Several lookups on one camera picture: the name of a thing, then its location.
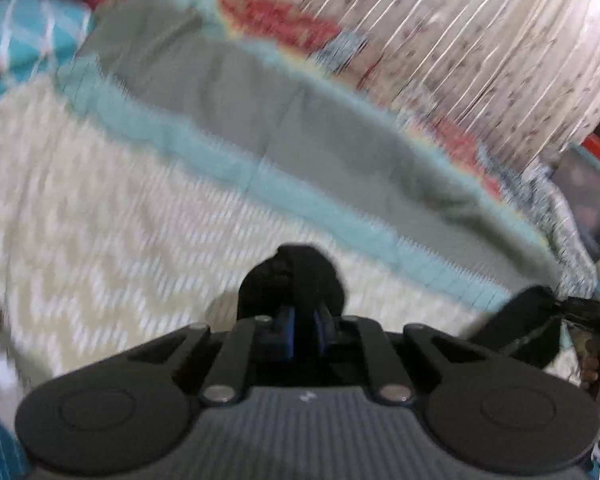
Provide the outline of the cream chevron bed blanket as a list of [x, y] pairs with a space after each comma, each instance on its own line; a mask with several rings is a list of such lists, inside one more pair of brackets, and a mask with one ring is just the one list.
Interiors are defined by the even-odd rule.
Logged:
[[191, 322], [230, 325], [286, 243], [351, 312], [466, 333], [530, 285], [542, 236], [422, 136], [212, 0], [123, 0], [0, 96], [0, 345], [28, 385]]

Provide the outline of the red floral quilt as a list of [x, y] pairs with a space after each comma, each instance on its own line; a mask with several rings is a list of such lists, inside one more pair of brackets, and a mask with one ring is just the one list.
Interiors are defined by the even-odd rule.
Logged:
[[[119, 0], [80, 1], [103, 11]], [[292, 60], [361, 92], [395, 114], [403, 133], [422, 136], [494, 200], [504, 200], [504, 186], [489, 169], [479, 141], [443, 118], [437, 99], [423, 84], [403, 81], [378, 41], [332, 18], [314, 18], [289, 0], [212, 1], [231, 35], [271, 41]]]

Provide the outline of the floral white curtain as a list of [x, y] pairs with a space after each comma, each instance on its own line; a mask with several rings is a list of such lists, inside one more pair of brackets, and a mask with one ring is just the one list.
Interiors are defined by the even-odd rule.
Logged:
[[365, 32], [404, 84], [526, 166], [600, 122], [600, 0], [292, 0]]

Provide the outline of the black pants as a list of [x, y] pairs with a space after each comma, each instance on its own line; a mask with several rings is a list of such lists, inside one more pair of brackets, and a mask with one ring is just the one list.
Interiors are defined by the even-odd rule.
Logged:
[[[294, 308], [294, 356], [320, 351], [314, 312], [324, 304], [342, 315], [346, 292], [324, 252], [307, 244], [285, 244], [246, 275], [238, 292], [237, 317], [255, 318]], [[557, 298], [549, 288], [533, 286], [504, 304], [468, 341], [537, 368], [559, 353], [562, 324], [600, 338], [600, 301]]]

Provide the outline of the teal patterned pillow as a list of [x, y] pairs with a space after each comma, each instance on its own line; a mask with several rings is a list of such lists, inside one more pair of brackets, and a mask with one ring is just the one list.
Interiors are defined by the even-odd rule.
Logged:
[[76, 0], [0, 0], [0, 96], [70, 61], [92, 28]]

